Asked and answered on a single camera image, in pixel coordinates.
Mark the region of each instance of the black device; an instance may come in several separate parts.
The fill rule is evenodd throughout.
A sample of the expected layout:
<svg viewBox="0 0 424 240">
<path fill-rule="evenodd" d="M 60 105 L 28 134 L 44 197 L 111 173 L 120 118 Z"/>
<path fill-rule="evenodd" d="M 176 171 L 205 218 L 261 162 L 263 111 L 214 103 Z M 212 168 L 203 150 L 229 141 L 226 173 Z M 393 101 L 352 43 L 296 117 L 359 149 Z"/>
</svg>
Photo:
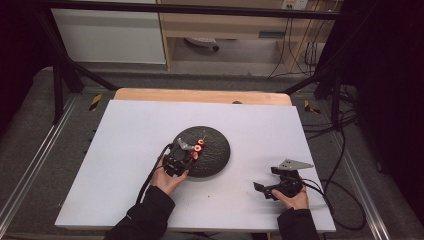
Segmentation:
<svg viewBox="0 0 424 240">
<path fill-rule="evenodd" d="M 265 187 L 262 184 L 253 182 L 255 190 L 262 192 L 266 199 L 272 198 L 278 200 L 271 191 L 277 189 L 289 198 L 296 196 L 303 187 L 302 179 L 299 176 L 297 169 L 310 168 L 312 164 L 298 162 L 295 160 L 286 159 L 278 167 L 271 167 L 271 172 L 280 177 L 280 183 Z"/>
</svg>

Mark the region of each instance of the metal rail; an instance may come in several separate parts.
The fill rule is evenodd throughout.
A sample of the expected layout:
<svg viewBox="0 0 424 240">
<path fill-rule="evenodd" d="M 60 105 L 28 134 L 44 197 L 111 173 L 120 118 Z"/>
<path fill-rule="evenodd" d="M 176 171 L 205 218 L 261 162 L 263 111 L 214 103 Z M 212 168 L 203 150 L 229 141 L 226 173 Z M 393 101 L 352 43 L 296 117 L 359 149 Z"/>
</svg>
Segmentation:
<svg viewBox="0 0 424 240">
<path fill-rule="evenodd" d="M 30 165 L 13 191 L 12 195 L 9 197 L 7 203 L 0 212 L 0 239 L 6 233 L 7 228 L 12 222 L 13 217 L 19 209 L 19 206 L 23 202 L 26 194 L 28 193 L 32 183 L 37 177 L 38 172 L 43 166 L 44 161 L 46 160 L 50 150 L 52 149 L 56 139 L 58 138 L 60 132 L 62 131 L 66 121 L 68 120 L 71 112 L 73 110 L 75 101 L 78 95 L 72 95 L 65 105 L 65 111 L 60 119 L 60 121 L 53 125 L 32 159 Z"/>
</svg>

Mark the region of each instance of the floor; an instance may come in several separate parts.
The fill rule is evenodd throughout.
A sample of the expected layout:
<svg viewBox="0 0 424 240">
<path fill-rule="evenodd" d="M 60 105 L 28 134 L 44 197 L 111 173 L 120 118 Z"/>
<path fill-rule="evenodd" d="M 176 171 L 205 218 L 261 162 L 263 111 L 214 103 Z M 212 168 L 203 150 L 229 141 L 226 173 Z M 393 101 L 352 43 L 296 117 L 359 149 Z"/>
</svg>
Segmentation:
<svg viewBox="0 0 424 240">
<path fill-rule="evenodd" d="M 287 73 L 284 64 L 278 64 L 279 53 L 274 42 L 220 40 L 218 43 L 220 50 L 214 52 L 179 39 L 173 68 L 170 70 L 138 65 L 132 65 L 128 70 L 125 66 L 123 68 L 113 64 L 108 65 L 107 69 L 102 69 L 101 65 L 92 67 L 112 83 L 144 88 L 276 92 L 307 77 L 303 73 L 269 77 Z M 306 70 L 304 63 L 299 64 Z M 85 91 L 68 95 L 74 105 L 67 115 L 67 122 L 60 126 L 57 138 L 49 139 L 52 145 L 47 146 L 46 155 L 39 156 L 43 164 L 37 166 L 33 159 L 40 155 L 37 153 L 39 147 L 49 131 L 58 130 L 51 124 L 54 109 L 51 80 L 48 70 L 37 75 L 24 105 L 0 140 L 0 171 L 2 176 L 7 176 L 2 177 L 0 182 L 0 207 L 3 208 L 0 234 L 5 234 L 3 239 L 102 239 L 103 231 L 68 231 L 55 227 L 54 221 L 84 159 L 84 152 L 89 148 L 90 139 L 95 135 L 93 130 L 97 128 L 107 102 L 113 98 L 114 93 L 83 79 L 87 86 Z M 320 178 L 328 178 L 339 158 L 343 141 L 341 134 L 334 131 L 312 138 L 316 134 L 312 130 L 322 130 L 328 126 L 324 124 L 328 123 L 330 106 L 329 99 L 314 99 L 312 93 L 315 87 L 315 84 L 311 84 L 291 98 L 298 107 L 304 129 L 311 131 L 306 132 L 305 136 L 311 138 L 308 144 L 318 174 Z M 344 92 L 349 91 L 354 89 L 344 89 Z M 88 111 L 92 99 L 98 93 L 103 93 L 100 104 L 96 111 Z M 313 111 L 305 111 L 305 100 L 309 101 Z M 342 111 L 350 108 L 350 103 L 341 106 Z M 390 175 L 376 170 L 376 162 L 360 125 L 353 123 L 344 130 L 346 151 L 334 180 L 368 205 L 368 224 L 359 231 L 346 230 L 337 225 L 337 232 L 326 234 L 326 238 L 424 239 L 423 227 L 405 203 Z M 28 170 L 33 176 L 22 178 L 29 174 Z M 28 181 L 31 187 L 17 188 L 21 180 Z M 21 190 L 20 194 L 16 194 L 17 189 Z M 13 205 L 9 200 L 16 195 L 20 197 L 14 200 L 19 201 Z M 332 185 L 328 195 L 336 209 L 334 217 L 338 221 L 354 227 L 361 224 L 361 212 L 350 196 Z M 379 233 L 387 235 L 378 236 L 376 230 L 383 230 Z"/>
</svg>

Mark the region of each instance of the white tabletop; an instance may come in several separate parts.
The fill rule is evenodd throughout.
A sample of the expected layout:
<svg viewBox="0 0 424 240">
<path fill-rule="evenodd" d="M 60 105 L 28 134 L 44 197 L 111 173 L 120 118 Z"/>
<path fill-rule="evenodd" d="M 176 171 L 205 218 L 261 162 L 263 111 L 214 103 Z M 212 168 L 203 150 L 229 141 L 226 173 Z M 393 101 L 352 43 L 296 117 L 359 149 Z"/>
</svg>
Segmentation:
<svg viewBox="0 0 424 240">
<path fill-rule="evenodd" d="M 112 100 L 55 225 L 109 229 L 133 206 L 156 158 L 181 131 L 208 126 L 231 146 L 227 166 L 205 178 L 188 178 L 172 195 L 168 221 L 178 231 L 277 231 L 279 201 L 265 199 L 253 182 L 273 185 L 270 171 L 286 158 L 313 164 L 295 107 Z M 299 170 L 320 185 L 315 168 Z M 323 198 L 309 189 L 318 231 L 335 231 Z"/>
</svg>

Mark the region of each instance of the black disc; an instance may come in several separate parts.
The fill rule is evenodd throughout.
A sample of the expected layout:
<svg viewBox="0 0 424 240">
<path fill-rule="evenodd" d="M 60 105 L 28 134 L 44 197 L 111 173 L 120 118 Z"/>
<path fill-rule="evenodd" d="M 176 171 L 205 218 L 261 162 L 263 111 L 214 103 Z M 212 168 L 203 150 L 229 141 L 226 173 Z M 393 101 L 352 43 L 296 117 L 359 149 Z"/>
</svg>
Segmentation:
<svg viewBox="0 0 424 240">
<path fill-rule="evenodd" d="M 228 140 L 222 133 L 213 128 L 205 126 L 191 127 L 175 137 L 175 144 L 178 144 L 178 138 L 192 146 L 196 145 L 199 139 L 204 138 L 205 144 L 199 159 L 188 173 L 191 177 L 204 178 L 215 175 L 227 165 L 230 159 L 231 150 Z"/>
</svg>

